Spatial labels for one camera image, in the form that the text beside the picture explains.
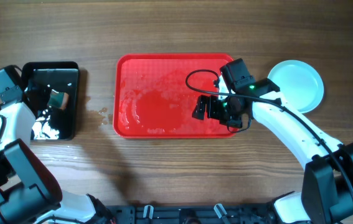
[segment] small object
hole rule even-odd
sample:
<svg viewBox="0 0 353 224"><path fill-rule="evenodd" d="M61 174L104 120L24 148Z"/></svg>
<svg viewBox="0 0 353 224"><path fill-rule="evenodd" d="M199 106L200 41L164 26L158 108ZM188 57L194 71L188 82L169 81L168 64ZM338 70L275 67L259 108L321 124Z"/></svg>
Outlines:
<svg viewBox="0 0 353 224"><path fill-rule="evenodd" d="M287 60L274 66L268 78L280 87L286 99L301 113L315 109L324 95L318 72L310 65Z"/></svg>
<svg viewBox="0 0 353 224"><path fill-rule="evenodd" d="M224 224L230 224L230 221L227 218L227 212L221 203L216 204L214 210L218 218L222 219Z"/></svg>
<svg viewBox="0 0 353 224"><path fill-rule="evenodd" d="M64 110L67 106L69 97L70 96L67 93L57 92L55 90L52 90L50 92L50 99L49 99L49 102L47 102L47 105L53 106L60 110Z"/></svg>

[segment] wooden table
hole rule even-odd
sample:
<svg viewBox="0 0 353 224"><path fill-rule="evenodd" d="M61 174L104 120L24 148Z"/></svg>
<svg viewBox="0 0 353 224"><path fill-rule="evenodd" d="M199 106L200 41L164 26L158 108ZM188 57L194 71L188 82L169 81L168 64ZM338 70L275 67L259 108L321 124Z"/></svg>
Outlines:
<svg viewBox="0 0 353 224"><path fill-rule="evenodd" d="M353 141L353 2L6 2L0 68L73 60L87 71L75 138L31 144L65 190L106 205L267 202L301 190L301 166L255 121L231 139L119 137L111 125L116 63L131 52L226 52L243 58L256 79L283 60L305 61L326 88L307 116L342 142Z"/></svg>

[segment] red tray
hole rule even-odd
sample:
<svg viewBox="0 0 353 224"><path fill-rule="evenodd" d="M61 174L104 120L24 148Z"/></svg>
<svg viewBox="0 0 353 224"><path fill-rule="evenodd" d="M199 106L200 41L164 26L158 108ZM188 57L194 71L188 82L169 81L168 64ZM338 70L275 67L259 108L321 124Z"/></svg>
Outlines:
<svg viewBox="0 0 353 224"><path fill-rule="evenodd" d="M186 87L193 70L219 68L227 54L128 54L116 71L113 127L124 138L227 138L233 136L219 121L192 118L201 93ZM211 73L196 73L192 86L216 91Z"/></svg>

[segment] white plate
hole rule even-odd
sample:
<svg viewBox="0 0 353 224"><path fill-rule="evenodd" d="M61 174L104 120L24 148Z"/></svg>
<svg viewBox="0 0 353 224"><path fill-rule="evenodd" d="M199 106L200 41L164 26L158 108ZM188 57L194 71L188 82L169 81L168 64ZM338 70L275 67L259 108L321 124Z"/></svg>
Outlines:
<svg viewBox="0 0 353 224"><path fill-rule="evenodd" d="M323 81L310 65L287 60L274 66L268 78L280 87L284 96L299 112L315 109L324 95Z"/></svg>

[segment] black tray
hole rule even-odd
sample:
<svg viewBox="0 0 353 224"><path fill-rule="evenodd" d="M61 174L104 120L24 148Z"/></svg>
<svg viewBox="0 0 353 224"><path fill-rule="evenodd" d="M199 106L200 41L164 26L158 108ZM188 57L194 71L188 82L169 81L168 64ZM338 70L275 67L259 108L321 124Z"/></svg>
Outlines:
<svg viewBox="0 0 353 224"><path fill-rule="evenodd" d="M31 132L32 140L70 140L74 137L79 78L80 71L75 62L29 62L23 66L21 79L24 83L33 79L70 96L64 110L48 106L38 113Z"/></svg>

